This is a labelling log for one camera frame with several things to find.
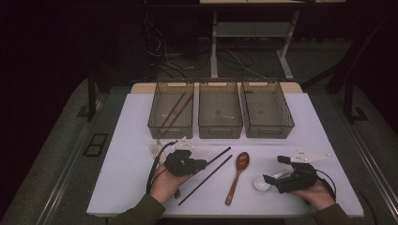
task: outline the metal stand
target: metal stand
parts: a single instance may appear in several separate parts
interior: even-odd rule
[[[219,77],[217,68],[217,12],[213,14],[213,35],[211,40],[211,58],[210,58],[211,78]]]
[[[294,79],[292,71],[286,61],[286,53],[292,40],[299,11],[293,13],[290,22],[218,22],[217,12],[213,14],[213,34],[211,43],[210,69],[211,77],[218,77],[217,68],[217,37],[284,37],[284,43],[278,50],[277,57],[282,66],[285,78],[288,81]]]
[[[286,61],[286,53],[287,53],[287,48],[289,48],[290,41],[292,40],[293,33],[295,32],[296,28],[296,23],[299,18],[299,11],[295,11],[293,13],[292,21],[290,22],[287,32],[284,38],[284,44],[282,46],[281,50],[277,50],[276,54],[278,55],[279,63],[281,64],[282,70],[284,77],[288,81],[292,81],[294,79],[292,71],[290,70],[289,64]]]

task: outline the white object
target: white object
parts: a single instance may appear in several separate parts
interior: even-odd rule
[[[289,172],[287,172],[286,170],[281,170],[275,174],[273,174],[271,177],[278,179],[279,177],[288,174]],[[271,188],[270,184],[267,184],[264,181],[264,177],[258,177],[257,179],[254,180],[254,186],[255,188],[257,188],[259,191],[267,191],[269,190],[269,188]]]
[[[290,158],[290,161],[300,162],[300,163],[310,163],[328,158],[331,158],[331,154],[312,152],[308,150],[298,150],[297,153]]]

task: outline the electronic device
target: electronic device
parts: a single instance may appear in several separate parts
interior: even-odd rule
[[[335,200],[335,191],[333,191],[325,179],[320,178],[317,175],[317,170],[310,163],[308,163],[310,161],[318,161],[326,158],[330,158],[330,155],[323,155],[310,151],[298,151],[295,157],[277,156],[278,162],[291,165],[293,171],[289,176],[281,177],[279,179],[264,174],[264,181],[267,184],[275,186],[280,193],[286,193],[295,190],[311,188],[314,186],[316,180],[319,179],[326,186],[328,192]]]

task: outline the human hand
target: human hand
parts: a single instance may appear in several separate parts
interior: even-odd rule
[[[160,165],[155,171],[150,195],[159,203],[164,204],[174,196],[178,187],[190,178],[190,175],[174,176],[166,170],[164,165]]]
[[[313,187],[290,192],[308,201],[316,211],[321,211],[334,205],[336,202],[329,194],[325,185],[318,179]]]

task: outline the wooden spoon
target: wooden spoon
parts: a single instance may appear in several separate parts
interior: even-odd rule
[[[242,152],[237,156],[237,175],[235,176],[234,183],[232,183],[231,189],[229,189],[228,196],[226,197],[225,204],[230,205],[234,198],[235,189],[237,187],[237,180],[240,173],[249,166],[250,158],[247,152]]]

